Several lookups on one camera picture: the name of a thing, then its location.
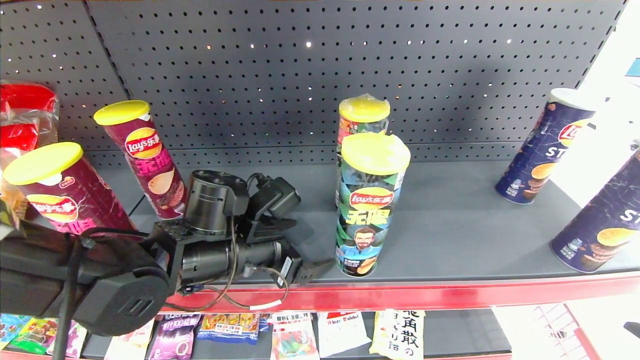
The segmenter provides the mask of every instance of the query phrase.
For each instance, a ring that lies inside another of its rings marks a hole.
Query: potato chip can
[[[538,122],[495,185],[498,194],[516,204],[532,203],[576,133],[588,125],[596,103],[575,89],[551,90]]]
[[[136,230],[77,143],[60,142],[29,151],[13,160],[3,177],[58,231],[81,234],[92,227]]]
[[[378,100],[364,94],[351,97],[340,102],[338,108],[340,124],[338,126],[338,141],[335,149],[337,159],[337,183],[335,187],[335,205],[338,206],[340,192],[340,166],[342,164],[342,141],[349,135],[360,133],[385,134],[389,126],[388,116],[391,112],[389,102]]]
[[[145,101],[121,101],[98,110],[93,119],[124,152],[158,217],[178,218],[184,214],[186,187],[149,111]]]
[[[564,264],[588,273],[630,241],[640,241],[640,150],[549,244]]]
[[[342,155],[335,260],[364,277],[378,264],[411,153],[396,135],[361,133],[344,139]]]

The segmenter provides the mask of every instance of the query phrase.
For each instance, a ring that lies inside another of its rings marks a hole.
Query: robotic arm
[[[224,277],[230,284],[256,268],[282,269],[273,279],[288,289],[330,268],[330,260],[304,261],[280,234],[296,224],[284,218],[300,203],[295,189],[281,177],[253,179],[258,191],[249,196],[239,177],[194,171],[184,217],[157,222],[147,237],[116,229],[63,234],[18,221],[0,202],[0,308],[57,317],[70,302],[70,317],[89,331],[118,336],[153,319],[175,292],[188,296]]]

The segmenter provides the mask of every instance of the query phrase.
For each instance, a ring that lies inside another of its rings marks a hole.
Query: pegboard
[[[414,162],[508,160],[520,147],[515,142],[409,144]],[[170,150],[179,167],[313,165],[335,163],[335,146],[245,147],[238,149]],[[97,168],[126,167],[120,151],[88,152]]]
[[[3,3],[0,12],[1,77],[56,92],[61,139],[87,151],[117,149],[92,116],[126,96],[83,2]]]
[[[576,87],[622,1],[90,2],[172,149],[335,143],[339,101],[392,105],[408,143],[521,142]]]

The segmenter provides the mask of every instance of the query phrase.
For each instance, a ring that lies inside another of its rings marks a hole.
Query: purple chip can
[[[550,242],[567,266],[594,272],[640,240],[640,149]]]
[[[595,113],[594,104],[578,90],[551,90],[538,122],[495,185],[498,194],[516,204],[532,203],[573,137]]]

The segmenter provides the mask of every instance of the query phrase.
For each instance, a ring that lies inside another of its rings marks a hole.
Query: cartoon man illustration
[[[356,246],[343,245],[339,249],[336,249],[340,260],[344,261],[344,258],[352,260],[365,260],[378,256],[381,247],[371,246],[375,240],[376,231],[370,227],[361,227],[356,230],[353,236]]]

